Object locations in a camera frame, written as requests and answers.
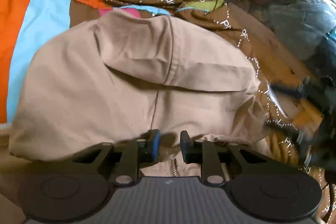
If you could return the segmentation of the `beige hooded jacket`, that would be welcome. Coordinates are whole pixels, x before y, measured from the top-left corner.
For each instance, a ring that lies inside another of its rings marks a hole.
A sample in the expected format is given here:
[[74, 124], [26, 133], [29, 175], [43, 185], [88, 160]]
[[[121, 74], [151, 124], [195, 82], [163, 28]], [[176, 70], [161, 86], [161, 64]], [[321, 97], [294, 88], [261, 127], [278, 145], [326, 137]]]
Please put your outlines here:
[[81, 23], [34, 55], [12, 123], [9, 150], [51, 161], [98, 143], [161, 132], [164, 162], [179, 134], [250, 144], [265, 137], [260, 82], [244, 53], [172, 16], [121, 10]]

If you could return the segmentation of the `brown PF patterned duvet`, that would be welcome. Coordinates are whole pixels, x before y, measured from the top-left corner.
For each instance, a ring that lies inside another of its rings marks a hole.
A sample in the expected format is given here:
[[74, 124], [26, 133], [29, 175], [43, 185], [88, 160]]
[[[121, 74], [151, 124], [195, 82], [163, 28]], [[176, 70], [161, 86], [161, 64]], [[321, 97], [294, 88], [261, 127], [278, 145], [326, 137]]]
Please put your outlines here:
[[[147, 176], [199, 173], [196, 164], [182, 161], [181, 130], [221, 143], [252, 144], [284, 164], [297, 164], [298, 147], [280, 130], [261, 127], [270, 118], [270, 93], [267, 80], [257, 76], [255, 57], [248, 57], [253, 48], [246, 29], [210, 30], [201, 26], [202, 12], [185, 11], [185, 18], [135, 18], [114, 9], [88, 25], [109, 69], [104, 88], [105, 102], [116, 113], [113, 139], [138, 136], [141, 128], [165, 132], [160, 162], [141, 167]], [[246, 50], [236, 44], [244, 38]]]

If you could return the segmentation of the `tan blanket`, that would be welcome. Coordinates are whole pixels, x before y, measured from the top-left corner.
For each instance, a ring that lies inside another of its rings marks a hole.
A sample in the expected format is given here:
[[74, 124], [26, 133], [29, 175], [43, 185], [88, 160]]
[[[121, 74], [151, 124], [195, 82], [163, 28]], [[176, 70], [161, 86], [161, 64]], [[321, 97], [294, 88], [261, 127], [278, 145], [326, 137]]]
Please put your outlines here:
[[11, 130], [11, 124], [1, 124], [1, 194], [20, 207], [18, 190], [29, 162], [10, 154]]

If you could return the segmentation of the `colourful patchwork bed sheet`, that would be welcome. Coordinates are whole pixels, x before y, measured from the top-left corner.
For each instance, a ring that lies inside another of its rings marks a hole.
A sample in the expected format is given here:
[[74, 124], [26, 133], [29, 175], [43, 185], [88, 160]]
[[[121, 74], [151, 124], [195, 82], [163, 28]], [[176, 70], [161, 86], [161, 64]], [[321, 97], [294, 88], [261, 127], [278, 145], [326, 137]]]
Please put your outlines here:
[[1, 0], [1, 123], [13, 121], [30, 62], [55, 36], [114, 9], [152, 18], [178, 6], [178, 0]]

